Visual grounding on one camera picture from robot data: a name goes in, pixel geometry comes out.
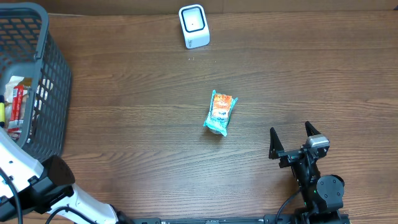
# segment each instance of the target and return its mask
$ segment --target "red package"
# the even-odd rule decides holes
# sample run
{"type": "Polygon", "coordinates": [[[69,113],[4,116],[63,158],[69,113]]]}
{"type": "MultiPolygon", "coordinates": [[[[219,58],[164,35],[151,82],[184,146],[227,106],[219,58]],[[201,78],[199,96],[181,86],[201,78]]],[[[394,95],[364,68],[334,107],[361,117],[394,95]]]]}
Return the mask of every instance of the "red package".
{"type": "Polygon", "coordinates": [[[23,120],[19,119],[21,114],[22,97],[24,96],[24,86],[15,86],[12,92],[12,112],[10,123],[8,125],[8,132],[12,133],[14,131],[19,131],[19,128],[23,124],[23,120]]]}

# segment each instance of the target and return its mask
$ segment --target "wooden surface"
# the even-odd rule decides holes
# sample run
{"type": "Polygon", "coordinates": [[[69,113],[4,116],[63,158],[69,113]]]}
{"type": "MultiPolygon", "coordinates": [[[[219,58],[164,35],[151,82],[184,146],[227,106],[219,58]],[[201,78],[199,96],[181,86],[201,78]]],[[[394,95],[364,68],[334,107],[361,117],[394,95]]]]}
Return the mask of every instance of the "wooden surface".
{"type": "Polygon", "coordinates": [[[393,10],[396,0],[2,0],[36,2],[48,12],[78,15],[176,14],[190,4],[206,13],[393,10]]]}
{"type": "Polygon", "coordinates": [[[341,211],[397,223],[397,21],[214,14],[210,45],[186,50],[176,15],[51,17],[73,70],[63,158],[83,189],[130,217],[262,216],[297,189],[268,159],[269,129],[296,149],[309,120],[331,140],[321,173],[346,182],[341,211]],[[226,138],[202,127],[213,89],[239,97],[226,138]]]}

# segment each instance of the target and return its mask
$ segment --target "wall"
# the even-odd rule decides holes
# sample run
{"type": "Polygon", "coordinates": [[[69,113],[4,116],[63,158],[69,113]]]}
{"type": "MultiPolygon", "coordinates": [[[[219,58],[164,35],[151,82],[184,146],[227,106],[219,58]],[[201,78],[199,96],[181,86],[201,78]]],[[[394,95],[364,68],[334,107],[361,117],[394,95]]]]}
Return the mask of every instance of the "wall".
{"type": "MultiPolygon", "coordinates": [[[[30,0],[3,0],[3,2],[30,0]]],[[[48,12],[78,15],[176,14],[201,4],[207,13],[393,10],[397,0],[31,0],[48,12]]]]}

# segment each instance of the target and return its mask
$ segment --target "black cable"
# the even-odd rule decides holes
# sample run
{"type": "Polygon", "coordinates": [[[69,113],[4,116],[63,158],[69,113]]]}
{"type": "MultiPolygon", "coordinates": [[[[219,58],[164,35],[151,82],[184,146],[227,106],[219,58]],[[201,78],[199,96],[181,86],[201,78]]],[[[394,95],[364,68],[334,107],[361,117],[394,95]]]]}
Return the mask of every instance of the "black cable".
{"type": "Polygon", "coordinates": [[[284,210],[285,206],[286,206],[291,200],[293,200],[293,198],[296,197],[299,193],[300,193],[300,190],[296,191],[296,193],[294,193],[292,196],[290,196],[290,197],[283,203],[283,205],[279,208],[278,213],[276,213],[275,224],[278,224],[279,215],[282,213],[282,211],[284,210]]]}
{"type": "Polygon", "coordinates": [[[80,218],[82,218],[84,221],[88,222],[89,224],[96,224],[95,222],[93,222],[93,221],[89,220],[87,217],[85,217],[82,213],[76,211],[76,210],[73,209],[73,208],[67,207],[67,206],[60,207],[60,208],[56,209],[56,210],[50,215],[50,217],[47,219],[47,221],[45,222],[45,224],[49,224],[49,223],[51,222],[51,220],[54,218],[54,216],[55,216],[58,212],[61,212],[61,211],[72,212],[72,213],[74,213],[75,215],[77,215],[77,216],[79,216],[80,218]]]}
{"type": "Polygon", "coordinates": [[[23,219],[22,219],[22,207],[21,207],[21,201],[19,200],[18,197],[18,191],[15,188],[14,184],[10,180],[10,178],[7,176],[7,174],[0,168],[0,175],[6,182],[6,184],[10,187],[12,194],[14,195],[14,200],[15,200],[15,205],[17,207],[17,214],[18,214],[18,224],[23,224],[23,219]]]}

